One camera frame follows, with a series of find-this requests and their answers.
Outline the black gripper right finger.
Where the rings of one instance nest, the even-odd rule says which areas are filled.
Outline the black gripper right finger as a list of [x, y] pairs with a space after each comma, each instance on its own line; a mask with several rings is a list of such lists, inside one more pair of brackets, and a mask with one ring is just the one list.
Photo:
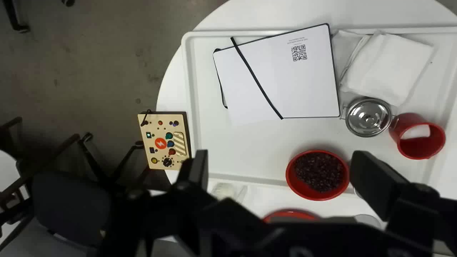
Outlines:
[[415, 196], [419, 201], [438, 195], [437, 189], [408, 181], [389, 164], [364, 149], [355, 149], [351, 155], [349, 182], [382, 221], [389, 218], [401, 195]]

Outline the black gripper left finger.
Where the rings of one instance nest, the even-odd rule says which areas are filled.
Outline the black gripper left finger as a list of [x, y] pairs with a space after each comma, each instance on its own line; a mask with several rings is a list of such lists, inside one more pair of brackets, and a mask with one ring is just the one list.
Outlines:
[[172, 185], [175, 191], [205, 194], [208, 185], [208, 151], [197, 149], [192, 158], [187, 158]]

